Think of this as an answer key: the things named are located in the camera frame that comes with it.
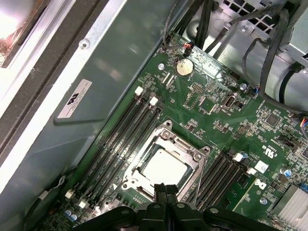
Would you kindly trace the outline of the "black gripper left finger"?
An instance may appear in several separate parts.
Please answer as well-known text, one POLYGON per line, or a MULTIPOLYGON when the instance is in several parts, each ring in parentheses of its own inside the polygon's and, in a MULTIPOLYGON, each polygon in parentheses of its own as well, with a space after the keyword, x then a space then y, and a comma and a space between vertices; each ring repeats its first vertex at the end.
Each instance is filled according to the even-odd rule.
POLYGON ((154 202, 140 205, 137 211, 127 206, 116 207, 74 228, 73 231, 166 231, 167 189, 154 186, 154 202))

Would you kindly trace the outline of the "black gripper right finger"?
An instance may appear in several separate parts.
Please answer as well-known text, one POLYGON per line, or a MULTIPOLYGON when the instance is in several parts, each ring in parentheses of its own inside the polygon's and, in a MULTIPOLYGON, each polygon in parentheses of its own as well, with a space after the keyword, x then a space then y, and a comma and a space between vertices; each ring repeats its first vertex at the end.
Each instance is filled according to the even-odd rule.
POLYGON ((264 223, 247 218, 227 209, 209 206, 200 212, 192 204, 180 202, 176 185, 167 186, 173 231, 275 231, 264 223))

